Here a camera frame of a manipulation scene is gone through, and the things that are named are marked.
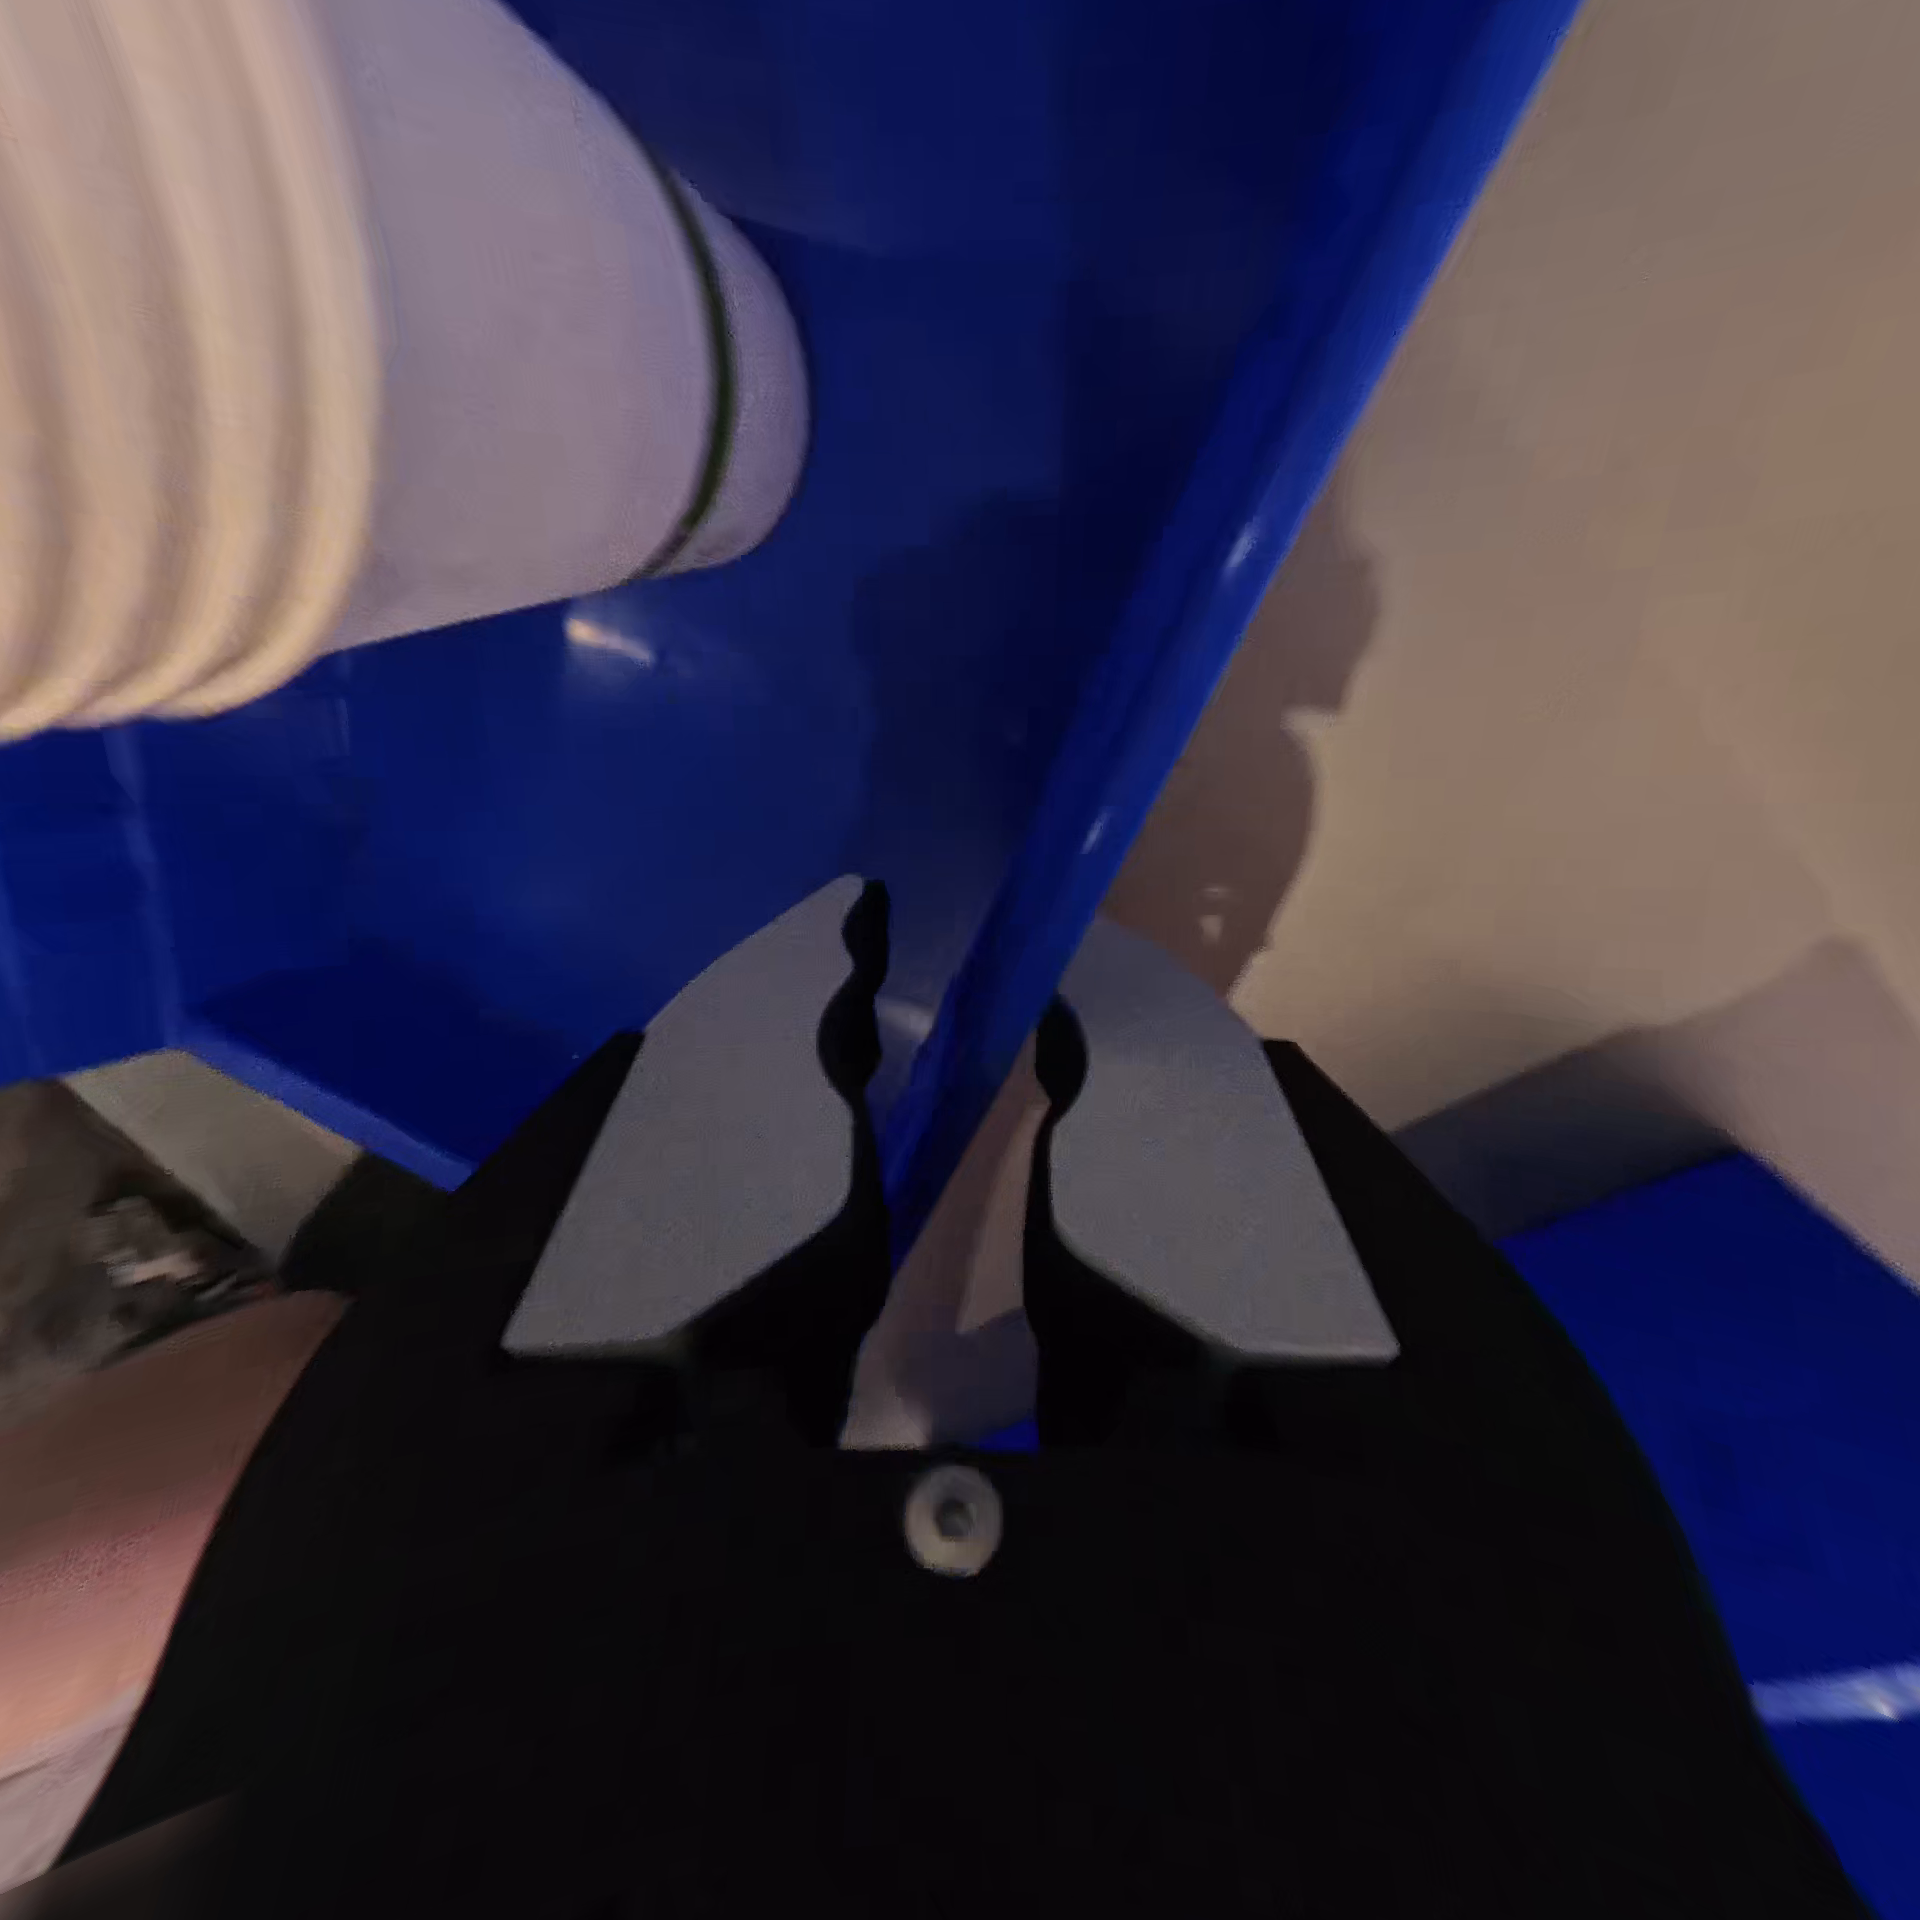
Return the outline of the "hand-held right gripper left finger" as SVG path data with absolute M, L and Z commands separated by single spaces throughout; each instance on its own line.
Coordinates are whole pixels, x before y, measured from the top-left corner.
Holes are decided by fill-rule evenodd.
M 518 1361 L 647 1361 L 846 1411 L 889 1288 L 868 1085 L 882 880 L 836 877 L 648 1021 L 503 1331 Z

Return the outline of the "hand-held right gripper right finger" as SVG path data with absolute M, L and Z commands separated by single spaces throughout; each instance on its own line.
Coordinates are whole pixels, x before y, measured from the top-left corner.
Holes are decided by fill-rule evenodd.
M 1245 1375 L 1400 1356 L 1264 1041 L 1162 947 L 1093 923 L 1037 1072 L 1039 1418 L 1211 1418 Z

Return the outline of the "blue plastic bin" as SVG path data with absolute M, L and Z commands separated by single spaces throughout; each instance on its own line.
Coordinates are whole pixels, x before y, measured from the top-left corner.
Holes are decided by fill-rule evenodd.
M 518 2 L 747 226 L 750 556 L 3 749 L 3 1078 L 178 1045 L 450 1187 L 823 887 L 889 891 L 912 1234 L 1572 2 Z
M 1327 1186 L 1495 1521 L 1554 1916 L 1917 1913 L 1917 1293 L 1720 1157 L 1524 1234 L 1364 1117 Z

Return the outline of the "person's right forearm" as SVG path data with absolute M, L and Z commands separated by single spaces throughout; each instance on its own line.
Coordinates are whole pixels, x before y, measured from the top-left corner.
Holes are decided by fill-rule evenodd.
M 344 1315 L 333 1292 L 252 1302 L 3 1432 L 3 1777 L 147 1697 L 226 1498 Z

